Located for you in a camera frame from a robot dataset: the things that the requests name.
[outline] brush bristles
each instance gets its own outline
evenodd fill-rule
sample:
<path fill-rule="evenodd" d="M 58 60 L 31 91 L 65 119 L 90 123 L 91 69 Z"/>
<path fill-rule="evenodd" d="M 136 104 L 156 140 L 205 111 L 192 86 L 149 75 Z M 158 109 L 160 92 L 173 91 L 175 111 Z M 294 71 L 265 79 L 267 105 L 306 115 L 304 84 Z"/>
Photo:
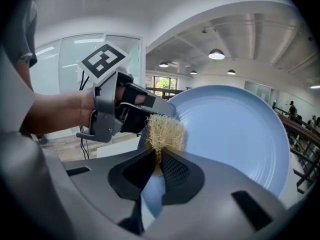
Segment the brush bristles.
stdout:
<path fill-rule="evenodd" d="M 161 149 L 164 147 L 182 151 L 184 148 L 185 127 L 168 115 L 152 114 L 148 119 L 145 146 L 154 148 L 156 162 L 161 162 Z"/>

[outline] dome ceiling light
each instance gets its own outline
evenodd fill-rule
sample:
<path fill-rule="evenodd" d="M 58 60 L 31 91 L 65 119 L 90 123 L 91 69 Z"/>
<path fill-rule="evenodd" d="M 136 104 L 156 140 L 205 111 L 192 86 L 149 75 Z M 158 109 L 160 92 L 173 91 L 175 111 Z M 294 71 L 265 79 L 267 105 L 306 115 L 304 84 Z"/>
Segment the dome ceiling light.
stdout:
<path fill-rule="evenodd" d="M 159 67 L 161 67 L 161 68 L 167 68 L 167 67 L 169 67 L 169 65 L 168 65 L 167 62 L 162 61 L 162 62 L 159 64 Z"/>
<path fill-rule="evenodd" d="M 236 71 L 234 71 L 233 69 L 230 69 L 228 72 L 227 72 L 228 75 L 235 75 L 236 74 Z"/>
<path fill-rule="evenodd" d="M 212 51 L 210 51 L 208 56 L 212 60 L 222 60 L 225 58 L 224 53 L 220 49 L 213 49 Z"/>

